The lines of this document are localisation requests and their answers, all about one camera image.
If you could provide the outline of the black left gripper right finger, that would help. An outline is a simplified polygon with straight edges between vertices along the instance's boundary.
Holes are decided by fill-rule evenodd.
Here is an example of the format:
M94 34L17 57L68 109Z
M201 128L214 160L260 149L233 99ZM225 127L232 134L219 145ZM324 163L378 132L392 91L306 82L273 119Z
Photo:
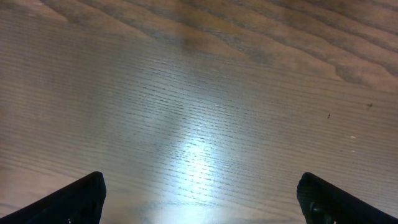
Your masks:
M297 200L307 224L397 224L397 218L306 172Z

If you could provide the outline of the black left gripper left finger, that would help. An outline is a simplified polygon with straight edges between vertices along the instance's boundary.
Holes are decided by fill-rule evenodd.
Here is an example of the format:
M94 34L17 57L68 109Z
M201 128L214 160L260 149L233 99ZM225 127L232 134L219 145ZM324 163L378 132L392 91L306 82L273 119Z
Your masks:
M95 171L2 217L1 224L98 224L105 198L103 174Z

